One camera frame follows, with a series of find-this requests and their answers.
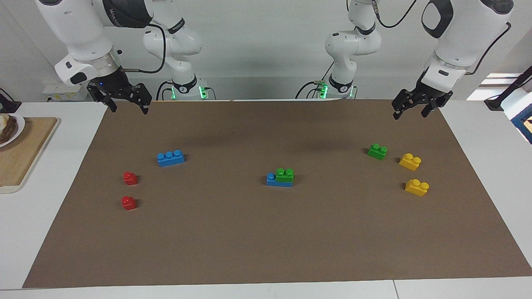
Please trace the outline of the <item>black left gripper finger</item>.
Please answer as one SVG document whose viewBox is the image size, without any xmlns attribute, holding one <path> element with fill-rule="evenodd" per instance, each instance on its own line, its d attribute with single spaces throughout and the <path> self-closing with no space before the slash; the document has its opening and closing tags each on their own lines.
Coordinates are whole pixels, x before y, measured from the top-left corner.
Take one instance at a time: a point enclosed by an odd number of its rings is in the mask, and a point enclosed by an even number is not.
<svg viewBox="0 0 532 299">
<path fill-rule="evenodd" d="M 453 91 L 449 91 L 448 93 L 445 93 L 444 95 L 439 96 L 437 98 L 428 98 L 427 104 L 421 111 L 422 117 L 426 118 L 434 110 L 444 107 L 448 100 L 452 97 L 452 95 Z"/>
<path fill-rule="evenodd" d="M 401 90 L 392 101 L 393 117 L 398 120 L 403 112 L 418 105 L 419 95 L 415 91 Z"/>
</svg>

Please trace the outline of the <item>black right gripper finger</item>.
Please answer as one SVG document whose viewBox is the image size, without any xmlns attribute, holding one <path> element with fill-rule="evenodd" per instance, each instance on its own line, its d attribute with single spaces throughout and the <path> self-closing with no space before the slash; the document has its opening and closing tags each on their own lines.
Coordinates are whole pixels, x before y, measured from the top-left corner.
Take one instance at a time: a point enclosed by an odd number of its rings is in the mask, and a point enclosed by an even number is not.
<svg viewBox="0 0 532 299">
<path fill-rule="evenodd" d="M 94 102 L 104 104 L 112 113 L 116 112 L 117 106 L 110 94 L 99 90 L 94 83 L 88 83 L 86 89 Z"/>
<path fill-rule="evenodd" d="M 131 103 L 136 104 L 143 114 L 148 114 L 152 95 L 143 83 L 131 86 Z"/>
</svg>

